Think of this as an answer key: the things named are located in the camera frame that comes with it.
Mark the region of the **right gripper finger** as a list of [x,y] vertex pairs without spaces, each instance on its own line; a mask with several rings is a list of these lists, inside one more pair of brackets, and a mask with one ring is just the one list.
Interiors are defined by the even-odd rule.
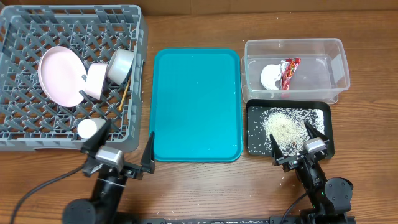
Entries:
[[274,166],[279,166],[280,165],[279,161],[284,158],[284,155],[280,150],[279,145],[277,144],[277,141],[275,140],[274,136],[270,134],[269,138],[271,141],[271,148],[272,148],[272,159],[273,159],[272,164]]
[[323,142],[329,143],[329,138],[323,133],[319,132],[317,129],[315,129],[310,123],[305,121],[304,125],[310,139],[320,138]]

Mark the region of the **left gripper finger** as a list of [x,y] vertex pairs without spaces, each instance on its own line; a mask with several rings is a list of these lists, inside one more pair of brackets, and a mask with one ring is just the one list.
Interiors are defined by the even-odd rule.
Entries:
[[111,121],[106,121],[100,129],[86,140],[80,148],[80,152],[87,155],[95,155],[106,144],[109,138],[109,130],[111,129]]
[[151,132],[141,159],[141,169],[143,172],[153,174],[155,172],[154,155],[155,132]]

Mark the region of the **white cup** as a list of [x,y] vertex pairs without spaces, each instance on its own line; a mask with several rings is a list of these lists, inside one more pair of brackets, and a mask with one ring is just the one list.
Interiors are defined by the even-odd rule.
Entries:
[[83,139],[88,139],[92,137],[105,122],[106,120],[102,118],[84,119],[77,126],[78,135]]

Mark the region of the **white rice grains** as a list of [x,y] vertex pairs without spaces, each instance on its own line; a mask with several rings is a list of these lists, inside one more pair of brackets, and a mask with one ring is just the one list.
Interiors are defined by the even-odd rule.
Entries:
[[310,139],[305,123],[325,132],[324,115],[320,109],[250,106],[247,109],[247,150],[260,156],[272,154],[270,135],[277,141],[284,156],[292,156]]

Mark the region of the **wooden chopstick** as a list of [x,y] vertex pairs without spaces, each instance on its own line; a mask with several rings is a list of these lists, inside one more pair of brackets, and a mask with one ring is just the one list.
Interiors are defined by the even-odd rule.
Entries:
[[124,101],[126,99],[126,95],[127,95],[128,90],[129,90],[130,82],[131,82],[131,77],[129,77],[129,79],[128,79],[127,83],[126,83],[126,87],[124,89],[123,96],[121,98],[121,102],[120,102],[120,105],[119,105],[119,108],[118,108],[119,111],[123,110]]

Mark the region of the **pink saucer plate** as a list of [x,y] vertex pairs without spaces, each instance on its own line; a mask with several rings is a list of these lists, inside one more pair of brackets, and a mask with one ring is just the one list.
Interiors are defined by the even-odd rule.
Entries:
[[88,69],[85,93],[97,100],[101,99],[103,85],[106,78],[107,65],[105,63],[92,63]]

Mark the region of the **red snack wrapper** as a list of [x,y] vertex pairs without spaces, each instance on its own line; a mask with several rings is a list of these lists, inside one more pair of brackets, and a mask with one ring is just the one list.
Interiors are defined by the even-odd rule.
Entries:
[[290,87],[290,81],[301,63],[300,58],[287,58],[282,61],[280,66],[281,73],[281,81],[280,81],[280,89],[288,90]]

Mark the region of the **white napkin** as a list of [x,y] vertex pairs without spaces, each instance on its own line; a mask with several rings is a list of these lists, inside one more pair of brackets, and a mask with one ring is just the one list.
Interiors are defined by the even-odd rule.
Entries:
[[280,64],[270,64],[262,69],[260,81],[266,90],[278,90],[277,82],[281,79]]

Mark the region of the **white round plate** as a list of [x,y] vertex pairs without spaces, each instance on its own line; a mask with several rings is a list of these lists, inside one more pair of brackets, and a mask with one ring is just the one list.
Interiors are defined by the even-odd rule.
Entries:
[[83,101],[80,94],[85,87],[83,75],[86,75],[83,62],[66,47],[52,47],[40,58],[40,86],[47,97],[60,106],[74,107]]

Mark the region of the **grey-green bowl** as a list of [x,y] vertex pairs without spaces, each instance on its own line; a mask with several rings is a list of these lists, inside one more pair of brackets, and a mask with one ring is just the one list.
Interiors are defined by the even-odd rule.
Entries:
[[132,67],[133,60],[133,51],[117,49],[108,63],[106,76],[117,85],[121,85]]

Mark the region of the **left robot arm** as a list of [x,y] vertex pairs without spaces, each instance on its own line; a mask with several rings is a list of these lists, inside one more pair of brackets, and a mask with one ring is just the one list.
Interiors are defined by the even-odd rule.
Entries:
[[82,145],[80,152],[88,157],[82,172],[98,177],[89,199],[70,202],[62,215],[63,223],[113,223],[117,217],[118,205],[129,178],[141,180],[144,173],[155,172],[155,132],[151,132],[139,165],[126,162],[124,153],[108,147],[111,122],[105,122]]

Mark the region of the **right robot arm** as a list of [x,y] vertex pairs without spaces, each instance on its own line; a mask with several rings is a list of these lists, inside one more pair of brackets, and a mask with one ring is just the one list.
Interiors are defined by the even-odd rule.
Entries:
[[304,197],[308,197],[312,209],[302,210],[296,218],[300,223],[355,223],[355,217],[347,216],[351,210],[353,184],[346,178],[327,179],[319,161],[328,155],[330,140],[305,122],[310,139],[303,143],[303,149],[295,156],[284,156],[273,135],[270,135],[274,166],[282,166],[284,172],[294,170],[302,183],[305,193],[300,196],[280,219],[284,223],[287,215]]

